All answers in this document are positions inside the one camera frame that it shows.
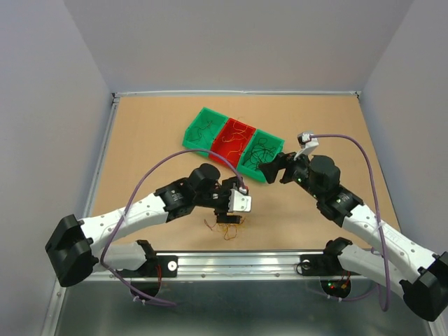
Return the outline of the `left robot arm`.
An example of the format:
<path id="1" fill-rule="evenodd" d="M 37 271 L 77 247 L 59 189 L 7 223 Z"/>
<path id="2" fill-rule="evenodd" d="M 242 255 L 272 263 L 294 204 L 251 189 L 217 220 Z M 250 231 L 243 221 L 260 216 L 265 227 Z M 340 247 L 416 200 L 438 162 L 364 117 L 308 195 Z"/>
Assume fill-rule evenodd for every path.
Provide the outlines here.
<path id="1" fill-rule="evenodd" d="M 74 286 L 104 270 L 102 262 L 141 276 L 151 274 L 156 259 L 147 243 L 112 246 L 112 242 L 187 216 L 195 207 L 213 209 L 219 223 L 238 223 L 241 214 L 251 210 L 249 190 L 237 177 L 220 177 L 215 166 L 201 164 L 188 177 L 158 188 L 130 208 L 82 219 L 73 214 L 63 217 L 45 245 L 60 286 Z"/>

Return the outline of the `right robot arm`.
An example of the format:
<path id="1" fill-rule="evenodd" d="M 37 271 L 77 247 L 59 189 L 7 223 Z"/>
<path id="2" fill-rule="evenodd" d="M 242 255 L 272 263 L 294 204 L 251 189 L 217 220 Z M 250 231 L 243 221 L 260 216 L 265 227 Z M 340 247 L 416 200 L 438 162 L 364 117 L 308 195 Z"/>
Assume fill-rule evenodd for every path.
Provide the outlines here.
<path id="1" fill-rule="evenodd" d="M 280 153 L 259 168 L 268 183 L 283 170 L 281 183 L 297 183 L 316 199 L 316 207 L 325 218 L 388 256 L 384 260 L 346 243 L 340 250 L 323 254 L 326 271 L 345 269 L 382 286 L 390 284 L 391 290 L 427 321 L 435 321 L 447 308 L 447 254 L 438 255 L 378 220 L 360 197 L 341 185 L 340 169 L 330 157 Z"/>

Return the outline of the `right green bin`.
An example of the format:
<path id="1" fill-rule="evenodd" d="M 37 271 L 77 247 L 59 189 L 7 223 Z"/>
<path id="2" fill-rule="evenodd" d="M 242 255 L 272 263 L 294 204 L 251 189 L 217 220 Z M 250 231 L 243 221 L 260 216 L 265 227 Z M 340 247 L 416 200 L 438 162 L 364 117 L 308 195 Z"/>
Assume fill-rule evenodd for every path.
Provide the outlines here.
<path id="1" fill-rule="evenodd" d="M 271 162 L 283 150 L 284 140 L 257 129 L 245 151 L 242 153 L 237 171 L 258 182 L 265 183 L 260 163 Z"/>

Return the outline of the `green bin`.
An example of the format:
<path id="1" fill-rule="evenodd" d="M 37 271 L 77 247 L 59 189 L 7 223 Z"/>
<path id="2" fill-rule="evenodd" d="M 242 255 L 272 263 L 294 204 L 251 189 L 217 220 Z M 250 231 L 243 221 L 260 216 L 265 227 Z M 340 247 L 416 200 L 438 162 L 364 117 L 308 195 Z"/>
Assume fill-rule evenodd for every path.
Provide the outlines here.
<path id="1" fill-rule="evenodd" d="M 265 183 L 260 163 L 271 162 L 283 150 L 284 140 L 257 129 L 245 151 L 242 153 L 237 171 L 258 182 Z"/>
<path id="2" fill-rule="evenodd" d="M 210 151 L 228 119 L 226 115 L 210 108 L 202 108 L 185 130 L 182 145 L 187 149 L 201 148 Z"/>

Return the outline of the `red bin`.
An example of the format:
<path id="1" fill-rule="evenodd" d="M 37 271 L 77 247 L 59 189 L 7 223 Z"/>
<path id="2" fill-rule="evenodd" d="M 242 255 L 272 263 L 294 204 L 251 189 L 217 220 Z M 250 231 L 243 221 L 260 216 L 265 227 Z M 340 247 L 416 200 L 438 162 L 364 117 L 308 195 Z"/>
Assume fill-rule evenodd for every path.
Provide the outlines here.
<path id="1" fill-rule="evenodd" d="M 213 141 L 210 151 L 225 158 L 234 168 L 237 168 L 242 153 L 248 146 L 255 131 L 254 127 L 229 118 Z"/>

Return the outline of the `left green bin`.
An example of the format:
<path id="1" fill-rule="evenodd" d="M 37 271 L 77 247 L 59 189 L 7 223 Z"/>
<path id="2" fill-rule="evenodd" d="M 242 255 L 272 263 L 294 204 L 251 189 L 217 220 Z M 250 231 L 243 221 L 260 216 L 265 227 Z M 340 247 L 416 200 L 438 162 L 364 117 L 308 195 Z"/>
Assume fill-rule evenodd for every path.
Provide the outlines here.
<path id="1" fill-rule="evenodd" d="M 201 148 L 210 151 L 228 119 L 226 115 L 210 108 L 202 108 L 185 130 L 182 145 L 187 149 Z"/>

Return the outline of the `aluminium rail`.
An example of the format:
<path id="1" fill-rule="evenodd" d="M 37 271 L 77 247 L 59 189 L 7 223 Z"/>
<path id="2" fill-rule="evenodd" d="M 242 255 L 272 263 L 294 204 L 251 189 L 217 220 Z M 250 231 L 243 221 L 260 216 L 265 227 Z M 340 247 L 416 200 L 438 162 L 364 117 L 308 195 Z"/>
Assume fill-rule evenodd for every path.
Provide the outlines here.
<path id="1" fill-rule="evenodd" d="M 141 277 L 123 277 L 120 271 L 136 270 L 150 257 L 156 255 L 178 256 L 178 272 L 175 278 L 164 278 L 169 281 L 229 281 L 229 280 L 266 280 L 279 277 L 295 279 L 303 277 L 294 272 L 294 265 L 300 256 L 305 254 L 326 254 L 337 256 L 342 267 L 353 275 L 361 275 L 379 284 L 385 279 L 398 283 L 409 272 L 408 266 L 399 268 L 394 263 L 384 265 L 383 258 L 355 245 L 348 245 L 341 254 L 335 255 L 327 251 L 284 252 L 212 252 L 212 253 L 165 253 L 145 252 L 138 244 L 114 246 L 106 253 L 103 263 L 89 266 L 88 262 L 74 265 L 67 279 L 61 279 L 63 287 L 70 287 L 89 279 L 95 273 L 111 272 L 113 277 L 124 279 L 146 279 Z"/>

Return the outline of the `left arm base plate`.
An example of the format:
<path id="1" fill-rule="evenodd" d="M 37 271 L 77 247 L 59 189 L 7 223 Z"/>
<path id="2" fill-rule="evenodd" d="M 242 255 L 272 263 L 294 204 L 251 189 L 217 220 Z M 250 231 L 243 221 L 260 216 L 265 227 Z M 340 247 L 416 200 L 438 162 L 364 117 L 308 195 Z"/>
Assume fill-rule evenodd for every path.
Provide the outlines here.
<path id="1" fill-rule="evenodd" d="M 177 255 L 156 255 L 148 258 L 138 269 L 124 269 L 120 275 L 129 278 L 177 277 L 179 258 Z"/>

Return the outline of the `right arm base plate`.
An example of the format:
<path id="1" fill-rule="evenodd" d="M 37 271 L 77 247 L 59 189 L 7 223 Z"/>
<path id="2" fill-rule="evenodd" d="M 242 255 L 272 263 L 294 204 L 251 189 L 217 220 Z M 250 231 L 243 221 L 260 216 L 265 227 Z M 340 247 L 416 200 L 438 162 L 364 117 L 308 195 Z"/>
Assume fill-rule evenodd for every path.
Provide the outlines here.
<path id="1" fill-rule="evenodd" d="M 304 277 L 336 277 L 345 271 L 335 255 L 305 254 L 294 265 L 294 272 Z"/>

